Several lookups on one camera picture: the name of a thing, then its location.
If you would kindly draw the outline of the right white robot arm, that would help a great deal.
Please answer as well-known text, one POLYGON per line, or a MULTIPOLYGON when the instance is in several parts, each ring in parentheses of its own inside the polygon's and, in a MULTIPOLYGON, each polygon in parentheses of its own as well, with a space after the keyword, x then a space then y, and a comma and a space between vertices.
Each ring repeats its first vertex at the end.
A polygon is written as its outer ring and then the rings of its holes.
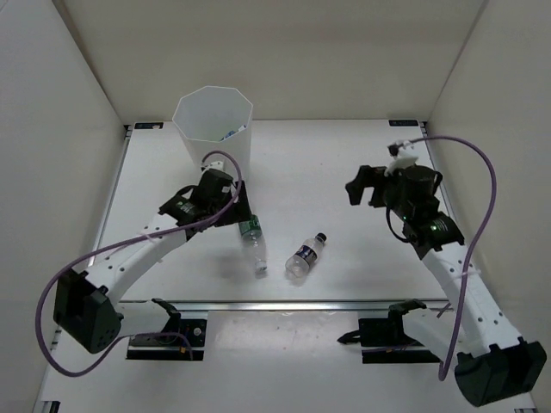
POLYGON ((367 188, 371 207, 395 213, 403 238, 433 274, 455 310, 457 325, 447 326, 415 300, 396 306, 387 335, 399 344, 420 342, 454 371, 463 397, 480 407, 532 391, 547 361, 539 342, 526 342, 511 324, 467 255, 465 238, 440 209, 436 191, 442 176, 423 165, 388 172, 363 165, 345 189, 360 204, 367 188))

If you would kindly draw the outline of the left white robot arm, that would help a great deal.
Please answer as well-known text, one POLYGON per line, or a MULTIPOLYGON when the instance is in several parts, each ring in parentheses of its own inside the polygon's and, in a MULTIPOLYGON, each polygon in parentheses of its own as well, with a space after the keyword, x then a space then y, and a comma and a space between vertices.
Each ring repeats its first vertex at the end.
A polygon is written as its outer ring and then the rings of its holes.
POLYGON ((53 319, 89 353, 120 336, 150 335, 160 343, 182 343, 180 315, 162 299, 121 305, 126 291, 154 265, 197 233, 246 221, 251 216, 246 186, 210 169, 196 185, 177 191, 145 227, 140 241, 119 246, 81 273, 66 270, 57 282, 53 319))

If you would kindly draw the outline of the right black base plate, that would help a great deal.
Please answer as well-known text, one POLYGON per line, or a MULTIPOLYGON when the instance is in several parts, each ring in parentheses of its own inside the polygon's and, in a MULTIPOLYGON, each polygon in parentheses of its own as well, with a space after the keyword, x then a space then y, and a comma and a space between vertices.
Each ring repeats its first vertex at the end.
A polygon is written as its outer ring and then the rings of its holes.
POLYGON ((437 364, 439 359, 388 318, 358 320, 363 364, 437 364))

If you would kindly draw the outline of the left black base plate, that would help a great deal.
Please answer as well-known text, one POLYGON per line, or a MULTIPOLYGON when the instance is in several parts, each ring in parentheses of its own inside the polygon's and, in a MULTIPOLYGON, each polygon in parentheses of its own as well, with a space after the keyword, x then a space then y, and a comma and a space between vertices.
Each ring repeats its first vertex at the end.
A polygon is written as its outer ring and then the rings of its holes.
POLYGON ((206 313, 182 313, 161 333, 133 337, 127 346, 130 361, 203 361, 207 335, 206 313))

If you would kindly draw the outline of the blue table sticker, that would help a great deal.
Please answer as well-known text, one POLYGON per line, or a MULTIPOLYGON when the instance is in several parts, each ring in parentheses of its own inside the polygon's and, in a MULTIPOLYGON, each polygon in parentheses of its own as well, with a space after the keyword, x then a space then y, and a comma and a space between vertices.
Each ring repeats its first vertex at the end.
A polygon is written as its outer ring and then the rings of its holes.
POLYGON ((162 129, 164 127, 163 122, 137 122, 134 124, 135 130, 155 130, 162 129))
POLYGON ((418 122, 416 120, 389 120, 390 127, 417 127, 418 122))

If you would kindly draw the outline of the clear bottle black cap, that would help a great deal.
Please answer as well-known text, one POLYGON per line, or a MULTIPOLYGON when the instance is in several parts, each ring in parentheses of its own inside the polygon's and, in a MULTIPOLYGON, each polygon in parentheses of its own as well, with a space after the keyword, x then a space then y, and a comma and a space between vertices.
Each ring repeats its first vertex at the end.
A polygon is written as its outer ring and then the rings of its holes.
POLYGON ((327 237, 320 232, 316 236, 308 238, 288 258, 285 264, 286 273, 296 278, 302 278, 309 274, 314 264, 319 259, 327 237))

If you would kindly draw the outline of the left blue table sticker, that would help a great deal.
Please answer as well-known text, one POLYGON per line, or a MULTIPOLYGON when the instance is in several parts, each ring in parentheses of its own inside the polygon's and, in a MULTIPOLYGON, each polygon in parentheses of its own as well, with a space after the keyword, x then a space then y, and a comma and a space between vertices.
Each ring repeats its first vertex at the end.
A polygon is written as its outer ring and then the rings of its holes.
POLYGON ((162 129, 164 127, 163 122, 137 122, 134 124, 135 130, 155 130, 162 129))

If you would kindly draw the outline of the white octagonal plastic bin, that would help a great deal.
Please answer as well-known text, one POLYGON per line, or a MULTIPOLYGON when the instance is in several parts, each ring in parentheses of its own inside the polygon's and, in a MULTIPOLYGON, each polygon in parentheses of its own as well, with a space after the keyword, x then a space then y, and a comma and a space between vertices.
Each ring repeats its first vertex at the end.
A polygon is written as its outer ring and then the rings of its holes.
POLYGON ((211 151, 223 151, 237 162, 247 179, 251 168, 251 132, 253 104, 238 89, 205 86, 180 98, 172 121, 194 166, 211 151), (246 129, 220 140, 231 130, 246 129))

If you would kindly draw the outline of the clear bottle green label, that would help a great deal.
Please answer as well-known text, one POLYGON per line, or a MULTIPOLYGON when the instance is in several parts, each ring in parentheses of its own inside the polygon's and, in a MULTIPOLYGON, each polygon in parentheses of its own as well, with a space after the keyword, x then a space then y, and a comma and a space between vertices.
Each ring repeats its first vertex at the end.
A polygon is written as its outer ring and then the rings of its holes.
POLYGON ((267 252, 263 231, 258 216, 238 223, 238 231, 244 249, 245 259, 257 276, 264 276, 267 270, 267 252))

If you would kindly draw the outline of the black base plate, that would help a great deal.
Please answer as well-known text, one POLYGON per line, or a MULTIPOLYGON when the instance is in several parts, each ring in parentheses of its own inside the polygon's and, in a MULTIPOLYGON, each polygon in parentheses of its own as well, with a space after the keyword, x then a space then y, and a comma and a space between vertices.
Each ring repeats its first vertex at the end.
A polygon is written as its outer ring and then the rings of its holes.
POLYGON ((203 361, 207 335, 206 313, 182 313, 161 333, 133 337, 127 346, 130 361, 203 361))
POLYGON ((439 359, 388 318, 358 320, 363 364, 437 364, 439 359))

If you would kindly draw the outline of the clear bottle blue cap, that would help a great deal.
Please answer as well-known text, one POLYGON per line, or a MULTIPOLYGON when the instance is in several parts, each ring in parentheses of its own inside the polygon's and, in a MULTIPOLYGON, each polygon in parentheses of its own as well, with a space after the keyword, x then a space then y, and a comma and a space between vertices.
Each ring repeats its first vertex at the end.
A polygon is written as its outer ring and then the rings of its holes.
POLYGON ((229 139, 231 136, 233 136, 233 135, 235 135, 235 134, 237 134, 237 133, 240 133, 240 132, 244 131, 245 129, 246 129, 246 125, 241 125, 238 129, 229 131, 229 132, 220 140, 220 142, 229 139))

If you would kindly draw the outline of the right blue table sticker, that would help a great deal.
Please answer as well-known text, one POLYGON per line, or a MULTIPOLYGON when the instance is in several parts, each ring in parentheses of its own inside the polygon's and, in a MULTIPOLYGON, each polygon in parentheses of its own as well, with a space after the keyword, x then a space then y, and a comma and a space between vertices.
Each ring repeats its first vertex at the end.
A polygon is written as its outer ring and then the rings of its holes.
POLYGON ((389 120, 390 127, 417 127, 418 122, 416 120, 389 120))

